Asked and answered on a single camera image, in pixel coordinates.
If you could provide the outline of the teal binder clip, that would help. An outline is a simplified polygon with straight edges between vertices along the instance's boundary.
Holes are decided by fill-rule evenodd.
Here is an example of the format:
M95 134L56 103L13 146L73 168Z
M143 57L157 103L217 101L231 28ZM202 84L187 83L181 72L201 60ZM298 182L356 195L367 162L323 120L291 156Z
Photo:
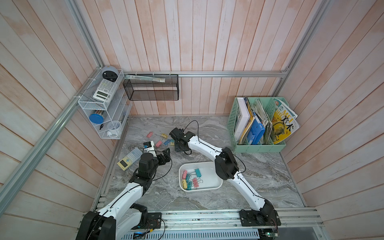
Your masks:
M194 188L193 181L187 182L187 191L191 191Z

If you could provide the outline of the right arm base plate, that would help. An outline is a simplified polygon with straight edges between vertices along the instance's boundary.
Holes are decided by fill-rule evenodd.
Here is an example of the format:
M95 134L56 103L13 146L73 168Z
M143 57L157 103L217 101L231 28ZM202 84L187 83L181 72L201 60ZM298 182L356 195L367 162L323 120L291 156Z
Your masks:
M243 227L276 227L281 225L278 212L274 209L271 211L240 210L239 215Z

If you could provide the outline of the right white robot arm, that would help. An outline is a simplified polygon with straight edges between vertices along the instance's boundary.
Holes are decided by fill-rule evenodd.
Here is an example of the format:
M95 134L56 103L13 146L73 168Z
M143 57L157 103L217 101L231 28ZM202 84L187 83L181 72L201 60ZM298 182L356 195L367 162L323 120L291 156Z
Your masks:
M192 132L184 133L182 129L174 128L170 132L175 141L176 152L198 152L215 163L216 175L231 183L250 205L250 210L240 210L239 215L243 227L280 226L281 221L272 203L261 197L247 182L234 154L229 148L218 148L203 140Z

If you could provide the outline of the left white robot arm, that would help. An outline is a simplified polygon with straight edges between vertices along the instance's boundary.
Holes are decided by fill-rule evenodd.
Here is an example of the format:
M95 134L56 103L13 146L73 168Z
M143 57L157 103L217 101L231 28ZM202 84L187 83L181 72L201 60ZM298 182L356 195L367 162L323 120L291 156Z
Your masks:
M137 204L155 180L158 166L171 162L170 149L161 153L147 150L139 160L126 188L104 208L90 211L83 217L77 240L120 240L130 230L144 234L161 227L160 213L149 214L148 208Z

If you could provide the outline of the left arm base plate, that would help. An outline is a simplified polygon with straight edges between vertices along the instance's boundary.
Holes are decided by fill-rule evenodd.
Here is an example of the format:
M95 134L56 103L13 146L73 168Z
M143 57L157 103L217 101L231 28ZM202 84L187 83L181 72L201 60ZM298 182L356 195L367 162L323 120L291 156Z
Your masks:
M162 226L162 213L142 213L140 222L132 230L160 229Z

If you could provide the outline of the white plastic storage tray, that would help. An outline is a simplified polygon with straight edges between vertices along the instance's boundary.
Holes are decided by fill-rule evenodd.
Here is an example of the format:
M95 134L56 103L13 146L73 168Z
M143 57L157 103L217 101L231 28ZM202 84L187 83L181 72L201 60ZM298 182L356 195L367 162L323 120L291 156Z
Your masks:
M188 175L186 181L193 181L194 188L191 191L183 189L182 174L187 170ZM210 191L219 189L223 184L223 180L216 174L214 162L201 162L184 164L179 168L179 186L187 193Z

